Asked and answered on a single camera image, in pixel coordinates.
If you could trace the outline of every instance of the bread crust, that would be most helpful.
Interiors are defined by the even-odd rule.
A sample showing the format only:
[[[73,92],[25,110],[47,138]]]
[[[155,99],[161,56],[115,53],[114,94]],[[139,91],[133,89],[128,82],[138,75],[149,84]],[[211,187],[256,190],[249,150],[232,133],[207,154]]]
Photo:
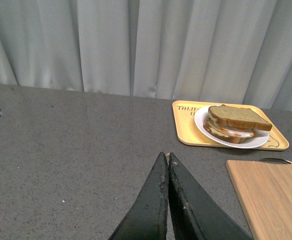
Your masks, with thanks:
[[[220,107],[222,107],[222,110],[224,112],[227,112],[227,115],[231,116],[231,118],[222,117],[220,114]],[[270,131],[272,128],[272,124],[267,122],[265,119],[263,119],[261,116],[259,116],[257,113],[249,108],[240,108],[225,105],[211,106],[208,109],[208,115],[218,124],[235,128],[258,129],[263,131]],[[240,115],[245,115],[247,116],[247,119],[252,118],[252,120],[240,119],[240,117],[238,117]]]
[[[229,136],[226,133],[221,132],[214,124],[213,121],[209,118],[203,125],[204,129],[213,135],[214,137],[223,140],[228,143],[232,144],[240,144],[242,143],[246,138],[244,137],[237,137],[237,136]]]

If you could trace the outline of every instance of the white curtain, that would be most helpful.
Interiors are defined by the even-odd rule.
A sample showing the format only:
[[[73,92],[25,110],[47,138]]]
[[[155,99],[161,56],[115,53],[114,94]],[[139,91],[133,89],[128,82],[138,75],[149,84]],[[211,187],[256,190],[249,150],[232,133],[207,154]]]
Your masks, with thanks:
[[[0,0],[0,83],[292,111],[292,0]]]

